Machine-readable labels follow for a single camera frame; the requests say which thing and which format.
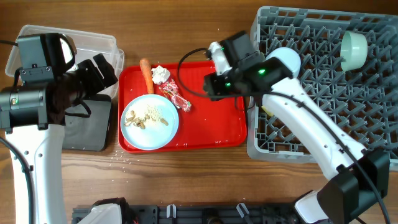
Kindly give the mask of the yellow plastic cup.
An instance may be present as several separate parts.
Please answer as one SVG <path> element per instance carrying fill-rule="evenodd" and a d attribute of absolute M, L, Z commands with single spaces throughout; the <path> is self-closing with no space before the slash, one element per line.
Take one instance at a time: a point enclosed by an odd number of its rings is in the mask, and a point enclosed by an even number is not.
<path fill-rule="evenodd" d="M 261 106 L 262 110 L 270 117 L 272 117 L 274 114 L 269 111 L 264 105 Z"/>

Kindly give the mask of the mint green bowl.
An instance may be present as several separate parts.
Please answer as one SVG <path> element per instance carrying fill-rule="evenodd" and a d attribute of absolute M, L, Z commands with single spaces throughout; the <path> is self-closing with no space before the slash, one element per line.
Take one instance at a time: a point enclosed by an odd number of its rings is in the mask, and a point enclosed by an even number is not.
<path fill-rule="evenodd" d="M 368 56 L 368 42 L 364 35 L 346 31 L 342 41 L 340 56 L 343 57 L 341 69 L 344 72 L 361 68 Z"/>

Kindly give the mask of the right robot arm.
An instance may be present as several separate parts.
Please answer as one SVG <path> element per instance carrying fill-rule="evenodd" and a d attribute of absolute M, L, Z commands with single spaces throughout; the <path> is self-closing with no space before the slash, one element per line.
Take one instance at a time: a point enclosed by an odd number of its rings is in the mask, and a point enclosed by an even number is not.
<path fill-rule="evenodd" d="M 259 105 L 290 129 L 321 168 L 326 185 L 295 203 L 304 222 L 349 223 L 374 204 L 386 209 L 389 156 L 382 150 L 367 150 L 305 93 L 297 78 L 301 59 L 295 50 L 279 47 L 264 55 L 242 31 L 212 42 L 205 52 L 215 65 L 215 72 L 204 81 L 207 97 L 258 98 Z"/>

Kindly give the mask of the light blue bowl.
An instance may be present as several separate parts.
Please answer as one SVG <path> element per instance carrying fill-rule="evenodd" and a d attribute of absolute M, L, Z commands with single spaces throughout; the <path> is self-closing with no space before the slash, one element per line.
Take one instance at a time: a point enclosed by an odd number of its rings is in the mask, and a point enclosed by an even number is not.
<path fill-rule="evenodd" d="M 301 59 L 295 50 L 288 47 L 277 48 L 267 55 L 266 60 L 273 57 L 278 58 L 292 72 L 294 78 L 298 77 Z"/>

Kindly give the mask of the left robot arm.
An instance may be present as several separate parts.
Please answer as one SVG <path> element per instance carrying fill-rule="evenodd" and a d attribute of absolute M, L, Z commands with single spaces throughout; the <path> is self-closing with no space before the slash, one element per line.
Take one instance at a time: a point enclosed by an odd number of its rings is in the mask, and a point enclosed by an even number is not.
<path fill-rule="evenodd" d="M 11 153 L 16 222 L 66 223 L 61 160 L 68 109 L 117 78 L 102 54 L 77 62 L 65 34 L 22 35 L 15 45 L 21 66 L 1 91 L 1 142 Z"/>

